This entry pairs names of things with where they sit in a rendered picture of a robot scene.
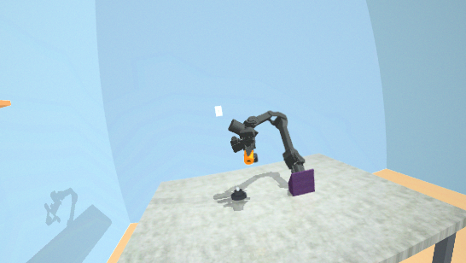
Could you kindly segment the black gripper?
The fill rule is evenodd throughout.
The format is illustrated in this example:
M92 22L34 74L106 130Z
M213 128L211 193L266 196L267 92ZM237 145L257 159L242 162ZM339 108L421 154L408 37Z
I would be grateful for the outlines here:
M252 129L246 129L246 130L240 130L239 131L239 136L241 140L241 144L243 146L243 149L246 150L247 156L250 156L252 151L256 149L256 141L255 141L255 136L253 134ZM253 151L254 152L254 151ZM258 163L259 158L257 153L253 153L253 163Z

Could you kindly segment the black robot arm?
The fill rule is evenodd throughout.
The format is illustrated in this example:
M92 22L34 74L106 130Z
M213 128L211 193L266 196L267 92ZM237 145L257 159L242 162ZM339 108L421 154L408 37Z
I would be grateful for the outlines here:
M271 120L272 116L277 117L274 120ZM283 153L283 160L285 161L287 167L291 170L291 173L304 172L305 168L303 163L305 163L306 160L302 158L298 150L296 150L294 148L294 145L292 144L287 129L288 119L284 113L279 111L268 110L266 113L263 113L256 117L249 116L243 123L233 119L230 123L228 131L234 132L235 134L239 135L240 130L252 129L253 134L256 137L259 132L255 131L254 128L267 120L269 120L270 123L280 131L283 145L285 148L285 151ZM241 144L241 140L243 140L243 137L242 139L239 139L235 136L231 138L230 144L233 148L234 153L244 150Z

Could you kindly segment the orange knob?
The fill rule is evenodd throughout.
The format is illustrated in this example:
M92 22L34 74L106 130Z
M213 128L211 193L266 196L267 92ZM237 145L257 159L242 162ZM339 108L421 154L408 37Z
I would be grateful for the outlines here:
M252 165L253 164L253 151L250 156L247 156L246 150L244 151L244 163L246 165Z

